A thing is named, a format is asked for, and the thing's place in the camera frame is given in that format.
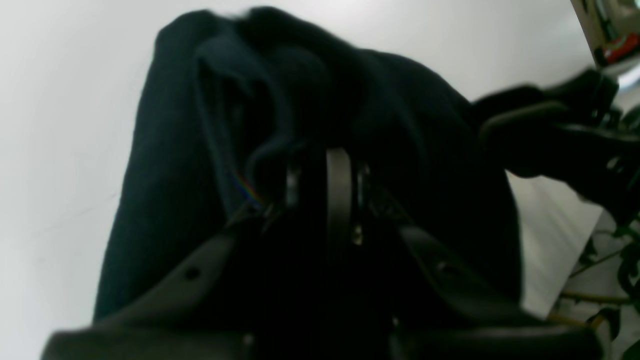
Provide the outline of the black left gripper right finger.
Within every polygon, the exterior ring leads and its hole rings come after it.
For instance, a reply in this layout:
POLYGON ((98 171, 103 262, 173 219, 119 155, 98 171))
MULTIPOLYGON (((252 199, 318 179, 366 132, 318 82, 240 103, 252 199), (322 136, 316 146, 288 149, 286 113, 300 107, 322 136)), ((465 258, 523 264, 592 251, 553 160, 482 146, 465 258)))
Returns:
POLYGON ((388 331, 392 360, 603 358, 592 328, 525 313, 372 190, 369 175, 344 149, 326 151, 327 268, 374 277, 386 321, 397 321, 388 331))

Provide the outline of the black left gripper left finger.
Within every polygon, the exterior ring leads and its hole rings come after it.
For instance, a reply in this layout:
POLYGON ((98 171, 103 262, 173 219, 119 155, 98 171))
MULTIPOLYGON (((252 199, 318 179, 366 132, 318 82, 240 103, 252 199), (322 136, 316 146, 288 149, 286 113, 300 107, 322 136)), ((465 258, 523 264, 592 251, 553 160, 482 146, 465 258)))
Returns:
POLYGON ((54 333, 44 360, 262 360, 301 337, 301 168, 265 212, 242 208, 145 294, 80 330, 54 333))

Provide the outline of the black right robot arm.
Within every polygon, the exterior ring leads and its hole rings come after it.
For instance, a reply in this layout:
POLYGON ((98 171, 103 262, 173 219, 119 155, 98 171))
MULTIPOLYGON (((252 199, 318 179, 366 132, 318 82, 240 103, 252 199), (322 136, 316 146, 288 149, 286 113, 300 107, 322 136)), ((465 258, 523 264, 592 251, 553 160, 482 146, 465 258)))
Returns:
POLYGON ((619 88, 592 68, 550 88, 521 85, 475 101, 472 126, 510 173, 566 183, 628 226, 639 215, 639 121, 615 107, 619 88))

